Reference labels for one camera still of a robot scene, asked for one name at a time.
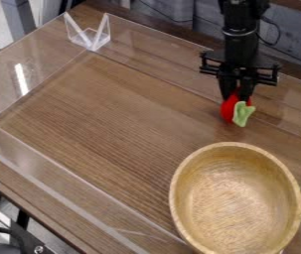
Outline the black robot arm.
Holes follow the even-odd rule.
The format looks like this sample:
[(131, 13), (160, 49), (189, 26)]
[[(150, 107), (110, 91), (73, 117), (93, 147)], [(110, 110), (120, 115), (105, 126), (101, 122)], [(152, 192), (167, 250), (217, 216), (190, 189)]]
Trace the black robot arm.
[(222, 99), (234, 93), (247, 101), (258, 84), (277, 85), (280, 63), (258, 49), (259, 21), (269, 0), (218, 0), (223, 15), (225, 47), (201, 52), (199, 72), (218, 79)]

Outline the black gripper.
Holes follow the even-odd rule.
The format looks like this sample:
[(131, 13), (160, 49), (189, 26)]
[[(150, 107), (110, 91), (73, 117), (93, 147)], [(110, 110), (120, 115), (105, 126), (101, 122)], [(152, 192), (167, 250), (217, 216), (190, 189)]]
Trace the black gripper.
[[(201, 60), (201, 73), (219, 76), (222, 68), (227, 68), (230, 70), (230, 75), (233, 77), (218, 77), (219, 90), (223, 100), (227, 100), (227, 98), (235, 92), (238, 79), (238, 99), (241, 101), (249, 100), (257, 84), (265, 84), (270, 86), (277, 85), (281, 64), (261, 53), (257, 53), (253, 59), (245, 64), (227, 63), (223, 50), (202, 51)], [(253, 78), (243, 77), (247, 74), (251, 74)]]

